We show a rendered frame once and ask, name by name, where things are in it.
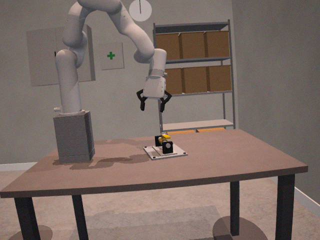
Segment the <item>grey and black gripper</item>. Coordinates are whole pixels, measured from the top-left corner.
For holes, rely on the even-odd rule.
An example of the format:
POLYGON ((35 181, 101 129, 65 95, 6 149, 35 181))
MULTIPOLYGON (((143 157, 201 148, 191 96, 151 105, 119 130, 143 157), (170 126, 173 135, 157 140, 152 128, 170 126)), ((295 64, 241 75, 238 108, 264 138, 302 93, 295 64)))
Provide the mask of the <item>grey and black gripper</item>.
POLYGON ((144 88, 138 91, 136 94, 139 100, 141 101, 140 108, 142 111, 145 110, 146 99, 161 100, 162 101, 160 104, 161 113, 163 113, 163 111, 165 110, 165 104, 172 97, 172 95, 166 91, 166 79, 160 75, 148 75, 144 83, 144 88), (142 94, 143 97, 141 97, 140 94, 142 94), (166 95, 168 97, 165 99, 166 95))

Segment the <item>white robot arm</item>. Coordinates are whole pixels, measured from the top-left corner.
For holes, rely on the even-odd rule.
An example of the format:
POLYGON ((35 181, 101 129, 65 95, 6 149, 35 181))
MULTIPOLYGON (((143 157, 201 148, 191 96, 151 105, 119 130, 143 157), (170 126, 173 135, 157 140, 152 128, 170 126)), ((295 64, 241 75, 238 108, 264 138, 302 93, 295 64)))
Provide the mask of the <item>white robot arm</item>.
POLYGON ((70 8, 62 36, 68 49, 60 50, 55 56, 58 73, 61 106, 54 108, 60 116, 85 113, 81 106, 77 69, 82 65, 88 38, 83 32, 85 19, 96 10, 107 12, 118 32, 128 36, 137 47, 134 59, 141 64, 149 64, 149 75, 165 78, 167 52, 154 48, 148 35, 134 23, 120 0, 77 0, 70 8))

